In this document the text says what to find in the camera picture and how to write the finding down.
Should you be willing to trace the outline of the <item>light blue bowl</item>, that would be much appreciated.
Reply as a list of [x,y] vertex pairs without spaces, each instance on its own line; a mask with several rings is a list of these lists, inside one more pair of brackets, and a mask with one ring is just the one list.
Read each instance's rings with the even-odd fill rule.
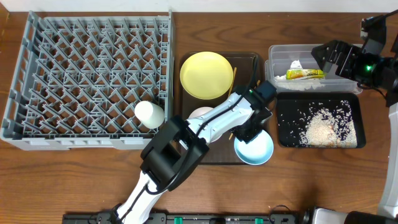
[[266,163],[274,152],[274,143],[268,132],[262,130],[251,142],[245,143],[234,139],[236,155],[249,165],[258,166]]

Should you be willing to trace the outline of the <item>white bowl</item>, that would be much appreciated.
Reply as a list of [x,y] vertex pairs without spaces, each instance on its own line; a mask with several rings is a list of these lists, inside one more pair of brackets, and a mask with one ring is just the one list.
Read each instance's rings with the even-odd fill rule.
[[[188,121],[191,122],[193,119],[199,119],[207,112],[211,111],[212,107],[200,107],[194,110],[190,116],[188,117]],[[221,120],[216,118],[215,120],[211,121],[206,127],[204,127],[199,134],[199,137],[202,137],[202,134],[205,134],[206,137],[209,139],[206,140],[206,144],[209,145],[212,142],[219,140],[219,138],[223,135],[223,125],[221,124]]]

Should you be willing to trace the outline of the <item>green snack wrapper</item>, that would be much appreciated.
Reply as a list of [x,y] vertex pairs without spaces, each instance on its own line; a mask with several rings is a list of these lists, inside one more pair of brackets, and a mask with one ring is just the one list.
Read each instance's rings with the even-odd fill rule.
[[317,69],[290,69],[287,70],[286,73],[287,80],[302,80],[311,78],[322,79],[324,77],[325,74],[323,71]]

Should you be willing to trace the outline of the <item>rice food waste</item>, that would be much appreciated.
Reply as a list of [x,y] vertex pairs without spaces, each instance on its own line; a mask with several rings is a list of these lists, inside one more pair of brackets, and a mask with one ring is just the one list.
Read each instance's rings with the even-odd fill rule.
[[285,147],[358,146],[348,100],[280,101],[277,127]]

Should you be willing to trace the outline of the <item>small white cup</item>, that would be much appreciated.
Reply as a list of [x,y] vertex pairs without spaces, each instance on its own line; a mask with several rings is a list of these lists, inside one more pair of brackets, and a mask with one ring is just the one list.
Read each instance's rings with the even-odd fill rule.
[[134,109],[134,114],[149,129],[158,128],[165,119],[164,110],[150,101],[139,102]]

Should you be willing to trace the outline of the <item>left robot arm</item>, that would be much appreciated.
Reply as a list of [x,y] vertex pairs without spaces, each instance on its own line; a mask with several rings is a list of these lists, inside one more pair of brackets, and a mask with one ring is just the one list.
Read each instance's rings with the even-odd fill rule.
[[260,139],[262,122],[272,116],[268,104],[273,87],[236,89],[211,111],[188,120],[170,118],[141,152],[139,181],[127,201],[115,211],[115,223],[144,223],[166,191],[176,189],[196,169],[209,151],[209,143],[225,132],[249,145]]

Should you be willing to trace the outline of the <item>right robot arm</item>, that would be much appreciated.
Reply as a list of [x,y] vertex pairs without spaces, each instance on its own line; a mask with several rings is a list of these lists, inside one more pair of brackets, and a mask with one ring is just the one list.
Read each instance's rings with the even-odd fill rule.
[[386,183],[377,214],[397,220],[397,56],[383,57],[379,50],[340,40],[314,47],[311,55],[324,72],[336,65],[337,76],[355,81],[361,88],[386,90],[384,99],[389,108],[391,143]]

